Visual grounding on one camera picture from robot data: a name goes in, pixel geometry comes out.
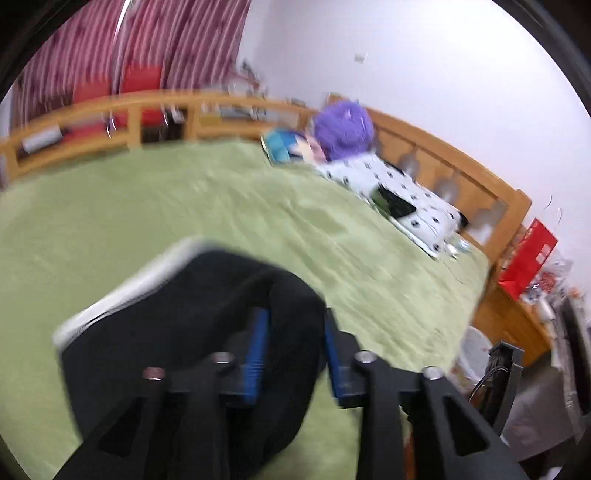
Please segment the white dotted pillow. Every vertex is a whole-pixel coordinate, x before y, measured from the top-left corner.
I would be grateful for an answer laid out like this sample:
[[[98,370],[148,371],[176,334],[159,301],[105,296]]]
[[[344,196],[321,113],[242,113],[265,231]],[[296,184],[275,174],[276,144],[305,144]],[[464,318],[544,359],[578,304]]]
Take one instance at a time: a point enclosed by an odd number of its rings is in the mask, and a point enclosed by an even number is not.
[[[365,200],[433,258],[468,225],[455,206],[374,153],[321,164],[317,171]]]

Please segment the purple plush toy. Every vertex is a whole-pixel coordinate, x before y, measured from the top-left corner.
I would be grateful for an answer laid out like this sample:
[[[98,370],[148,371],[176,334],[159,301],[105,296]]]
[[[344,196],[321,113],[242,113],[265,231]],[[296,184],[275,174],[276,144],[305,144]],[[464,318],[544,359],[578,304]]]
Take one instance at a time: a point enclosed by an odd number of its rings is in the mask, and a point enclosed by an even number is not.
[[[374,142],[374,123],[358,102],[335,102],[315,115],[312,124],[315,140],[329,161],[368,152]]]

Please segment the black pants with white stripe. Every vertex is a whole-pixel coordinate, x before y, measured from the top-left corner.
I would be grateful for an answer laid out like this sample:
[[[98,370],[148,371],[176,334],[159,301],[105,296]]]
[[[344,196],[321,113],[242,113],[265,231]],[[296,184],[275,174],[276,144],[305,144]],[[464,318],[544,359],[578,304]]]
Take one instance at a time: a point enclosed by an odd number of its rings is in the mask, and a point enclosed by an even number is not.
[[[248,479],[286,449],[325,365],[327,307],[293,273],[195,239],[169,247],[53,336],[82,443],[141,392],[146,369],[189,369],[270,313],[260,396],[223,415],[227,479]]]

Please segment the green bed blanket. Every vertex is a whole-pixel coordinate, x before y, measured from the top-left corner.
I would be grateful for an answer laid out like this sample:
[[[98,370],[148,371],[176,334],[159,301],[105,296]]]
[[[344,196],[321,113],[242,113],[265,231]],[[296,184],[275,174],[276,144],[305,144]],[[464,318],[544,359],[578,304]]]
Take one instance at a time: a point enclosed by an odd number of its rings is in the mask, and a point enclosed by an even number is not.
[[[300,276],[392,365],[450,369],[488,276],[478,250],[433,259],[355,194],[249,141],[71,162],[1,195],[1,435],[29,479],[78,445],[52,336],[178,241]]]

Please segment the red box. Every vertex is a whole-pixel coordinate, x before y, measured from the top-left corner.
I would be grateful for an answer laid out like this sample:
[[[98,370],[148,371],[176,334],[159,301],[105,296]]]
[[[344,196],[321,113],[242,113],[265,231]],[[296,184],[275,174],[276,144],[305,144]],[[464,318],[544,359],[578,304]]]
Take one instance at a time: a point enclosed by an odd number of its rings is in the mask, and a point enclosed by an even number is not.
[[[526,230],[508,266],[498,277],[499,287],[518,300],[558,243],[549,228],[535,218]]]

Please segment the red striped curtain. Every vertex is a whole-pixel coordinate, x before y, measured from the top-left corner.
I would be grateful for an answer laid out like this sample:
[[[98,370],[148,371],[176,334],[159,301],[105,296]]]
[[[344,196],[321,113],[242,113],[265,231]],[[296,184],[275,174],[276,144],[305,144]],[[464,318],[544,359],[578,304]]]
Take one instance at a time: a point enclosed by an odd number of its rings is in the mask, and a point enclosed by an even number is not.
[[[13,84],[17,126],[69,105],[77,87],[123,92],[130,72],[158,89],[204,89],[228,77],[248,1],[91,1],[60,26]]]

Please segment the white waste basket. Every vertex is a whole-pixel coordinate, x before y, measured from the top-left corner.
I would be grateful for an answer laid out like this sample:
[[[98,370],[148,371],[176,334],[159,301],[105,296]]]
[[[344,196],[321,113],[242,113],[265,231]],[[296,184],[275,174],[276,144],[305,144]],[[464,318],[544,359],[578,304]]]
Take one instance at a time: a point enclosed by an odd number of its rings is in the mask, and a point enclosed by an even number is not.
[[[484,377],[492,347],[488,337],[480,330],[473,326],[467,328],[452,370],[461,392],[470,393]]]

